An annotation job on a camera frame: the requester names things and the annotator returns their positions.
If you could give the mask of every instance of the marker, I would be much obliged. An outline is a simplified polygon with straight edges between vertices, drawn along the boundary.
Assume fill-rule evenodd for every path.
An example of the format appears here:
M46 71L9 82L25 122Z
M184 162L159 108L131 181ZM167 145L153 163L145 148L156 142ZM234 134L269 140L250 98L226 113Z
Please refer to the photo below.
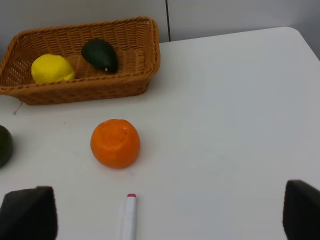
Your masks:
M134 193L126 197L126 206L123 219L122 240L136 239L137 198Z

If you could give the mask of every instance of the table surface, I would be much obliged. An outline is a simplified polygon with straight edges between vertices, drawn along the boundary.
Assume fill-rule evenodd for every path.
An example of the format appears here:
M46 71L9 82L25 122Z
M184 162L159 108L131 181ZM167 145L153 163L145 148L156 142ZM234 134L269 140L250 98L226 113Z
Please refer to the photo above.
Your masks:
M128 193L138 197L137 240L286 239L287 180L320 189L319 60L289 27L160 50L140 96L20 108L1 96L15 152L0 169L0 198L53 186L59 240L116 240ZM108 119L139 132L129 168L92 155L91 134Z

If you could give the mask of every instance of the dark green avocado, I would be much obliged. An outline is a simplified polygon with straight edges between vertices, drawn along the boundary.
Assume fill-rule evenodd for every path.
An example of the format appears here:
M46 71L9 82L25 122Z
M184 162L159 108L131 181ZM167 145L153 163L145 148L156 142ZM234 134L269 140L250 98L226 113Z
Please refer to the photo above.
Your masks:
M10 159L13 145L11 133L0 125L0 168Z
M114 48L105 40L89 40L81 50L82 57L94 67L114 74L118 71L118 59Z

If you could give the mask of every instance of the yellow lemon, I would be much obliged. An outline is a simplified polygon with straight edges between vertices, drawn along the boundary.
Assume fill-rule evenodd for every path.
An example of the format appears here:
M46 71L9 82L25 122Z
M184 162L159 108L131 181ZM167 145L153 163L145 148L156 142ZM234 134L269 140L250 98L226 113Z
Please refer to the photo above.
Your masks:
M64 57L52 54L38 57L32 63L31 74L37 84L75 79L75 71L70 63Z

